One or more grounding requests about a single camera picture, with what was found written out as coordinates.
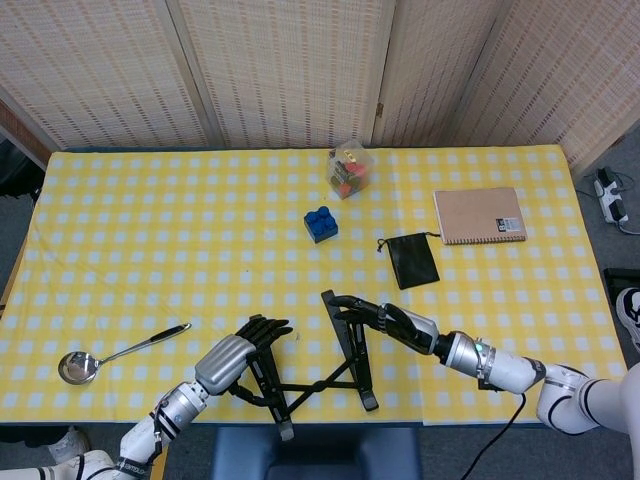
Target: black pouch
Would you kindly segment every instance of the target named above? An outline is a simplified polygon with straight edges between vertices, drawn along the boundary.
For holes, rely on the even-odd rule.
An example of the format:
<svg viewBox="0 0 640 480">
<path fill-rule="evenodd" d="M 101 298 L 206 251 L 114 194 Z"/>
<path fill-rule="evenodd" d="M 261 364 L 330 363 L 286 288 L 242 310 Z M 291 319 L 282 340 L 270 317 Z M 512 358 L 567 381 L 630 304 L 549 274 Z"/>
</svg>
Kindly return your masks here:
<svg viewBox="0 0 640 480">
<path fill-rule="evenodd" d="M 378 239 L 379 252 L 382 251 L 385 243 L 389 247 L 391 264 L 400 290 L 440 280 L 429 243 L 427 243 L 426 233 L 380 238 Z"/>
</svg>

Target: black cable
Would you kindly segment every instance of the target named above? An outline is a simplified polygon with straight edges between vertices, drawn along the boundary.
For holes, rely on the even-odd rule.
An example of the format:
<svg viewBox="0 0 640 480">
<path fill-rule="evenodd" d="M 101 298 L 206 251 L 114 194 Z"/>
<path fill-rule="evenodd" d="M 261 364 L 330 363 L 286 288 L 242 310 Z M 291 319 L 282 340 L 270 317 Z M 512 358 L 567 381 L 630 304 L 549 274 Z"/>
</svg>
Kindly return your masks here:
<svg viewBox="0 0 640 480">
<path fill-rule="evenodd" d="M 616 227 L 618 227 L 618 230 L 620 230 L 622 233 L 626 235 L 640 235 L 640 232 L 633 232 L 631 230 L 627 230 L 622 226 L 620 222 L 616 223 Z"/>
<path fill-rule="evenodd" d="M 631 180 L 631 186 L 627 187 L 627 188 L 616 188 L 617 193 L 620 192 L 626 192 L 627 190 L 631 190 L 633 189 L 633 187 L 636 186 L 636 181 L 633 179 L 633 177 L 631 175 L 627 175 L 626 173 L 622 173 L 622 172 L 615 172 L 615 171 L 611 171 L 611 173 L 613 173 L 616 177 L 618 177 L 618 180 L 620 181 L 620 187 L 624 187 L 624 182 L 622 181 L 622 177 L 624 178 L 628 178 L 629 180 Z"/>
<path fill-rule="evenodd" d="M 460 480 L 465 480 L 470 474 L 471 471 L 473 470 L 473 468 L 476 466 L 476 463 L 478 463 L 478 461 L 480 460 L 480 457 L 482 457 L 482 455 L 484 454 L 484 452 L 486 452 L 489 447 L 491 447 L 491 445 L 493 445 L 494 443 L 496 443 L 500 437 L 502 435 L 504 435 L 504 433 L 509 429 L 509 427 L 511 425 L 513 425 L 513 422 L 516 421 L 516 418 L 518 418 L 518 415 L 520 415 L 520 412 L 522 411 L 522 409 L 524 408 L 524 406 L 527 404 L 527 396 L 522 393 L 520 394 L 520 396 L 522 397 L 522 403 L 520 404 L 520 406 L 518 407 L 518 409 L 515 411 L 515 413 L 513 414 L 513 416 L 511 417 L 511 419 L 507 422 L 507 424 L 502 428 L 502 430 L 500 430 L 498 432 L 498 434 L 493 437 L 489 443 L 487 443 L 482 450 L 480 450 L 480 452 L 478 452 L 478 455 L 476 455 L 476 458 L 473 459 L 473 462 L 471 463 L 471 465 L 469 466 L 469 468 L 467 468 L 467 471 L 464 473 L 464 475 L 460 478 Z"/>
<path fill-rule="evenodd" d="M 577 188 L 576 188 L 576 193 L 581 193 L 583 195 L 586 195 L 587 197 L 595 198 L 596 200 L 598 200 L 599 198 L 604 197 L 604 193 L 602 195 L 596 196 L 596 195 L 594 195 L 592 193 L 585 192 L 584 190 L 578 190 Z"/>
<path fill-rule="evenodd" d="M 616 172 L 614 170 L 611 170 L 611 173 L 613 173 L 616 176 L 616 180 L 618 181 L 618 183 L 620 184 L 620 186 L 618 188 L 615 188 L 612 193 L 615 191 L 614 194 L 618 194 L 621 192 L 626 192 L 628 190 L 632 190 L 635 186 L 636 186 L 636 181 L 634 180 L 634 178 L 631 175 L 627 175 L 626 173 L 622 173 L 622 172 Z M 592 173 L 591 175 L 585 175 L 584 178 L 591 178 L 592 180 L 596 177 L 595 173 Z M 628 178 L 629 180 L 631 180 L 631 185 L 628 187 L 624 186 L 624 181 L 622 180 L 623 178 Z M 592 193 L 589 192 L 585 192 L 584 190 L 579 190 L 576 188 L 576 193 L 581 193 L 583 195 L 586 195 L 587 197 L 590 198 L 594 198 L 596 200 L 604 197 L 604 192 L 602 193 L 602 195 L 594 195 Z"/>
</svg>

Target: power strip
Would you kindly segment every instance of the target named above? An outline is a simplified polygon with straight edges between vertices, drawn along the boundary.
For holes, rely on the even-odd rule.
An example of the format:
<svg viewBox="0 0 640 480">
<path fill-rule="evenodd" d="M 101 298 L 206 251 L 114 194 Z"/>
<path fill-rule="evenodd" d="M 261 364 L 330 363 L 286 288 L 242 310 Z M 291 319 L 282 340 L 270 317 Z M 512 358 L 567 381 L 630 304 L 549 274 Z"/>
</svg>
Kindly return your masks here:
<svg viewBox="0 0 640 480">
<path fill-rule="evenodd" d="M 622 203 L 622 197 L 618 193 L 616 176 L 609 167 L 599 168 L 596 171 L 593 186 L 596 190 L 600 208 L 607 223 L 625 223 L 629 216 Z"/>
</svg>

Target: spiral notebook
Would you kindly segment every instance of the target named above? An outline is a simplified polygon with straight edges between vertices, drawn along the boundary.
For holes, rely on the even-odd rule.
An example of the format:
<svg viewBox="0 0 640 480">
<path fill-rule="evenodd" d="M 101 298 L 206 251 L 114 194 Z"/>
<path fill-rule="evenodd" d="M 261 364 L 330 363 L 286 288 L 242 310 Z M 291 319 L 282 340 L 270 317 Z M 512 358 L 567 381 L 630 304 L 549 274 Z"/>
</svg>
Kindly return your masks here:
<svg viewBox="0 0 640 480">
<path fill-rule="evenodd" d="M 438 190 L 433 198 L 447 245 L 521 242 L 527 231 L 513 188 Z"/>
</svg>

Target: yellow checkered tablecloth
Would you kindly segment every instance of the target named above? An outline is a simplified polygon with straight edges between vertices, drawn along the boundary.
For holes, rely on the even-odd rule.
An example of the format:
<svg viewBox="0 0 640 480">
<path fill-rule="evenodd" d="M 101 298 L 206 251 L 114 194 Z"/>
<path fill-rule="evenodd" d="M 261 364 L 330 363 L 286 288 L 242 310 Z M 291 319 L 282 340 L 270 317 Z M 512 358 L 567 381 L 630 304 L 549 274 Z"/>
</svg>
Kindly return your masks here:
<svg viewBox="0 0 640 480">
<path fill-rule="evenodd" d="M 274 344 L 285 382 L 313 382 L 341 352 L 320 298 L 391 301 L 499 348 L 588 374 L 625 369 L 559 147 L 379 149 L 372 184 L 339 200 L 324 179 L 326 150 L 55 154 L 24 259 L 0 321 L 0 421 L 136 421 L 228 333 L 255 313 L 288 318 Z M 441 188 L 516 187 L 524 243 L 452 246 L 430 239 L 441 281 L 397 287 L 376 239 L 437 229 Z M 327 205 L 337 237 L 315 245 L 303 224 Z M 120 358 L 93 383 L 59 379 L 60 357 L 97 357 L 168 326 L 194 328 Z M 313 395 L 294 422 L 504 420 L 509 394 L 477 392 L 377 332 L 367 331 L 380 409 L 356 392 Z M 245 375 L 244 384 L 257 391 Z M 270 421 L 225 395 L 199 417 Z M 534 418 L 535 402 L 523 419 Z"/>
</svg>

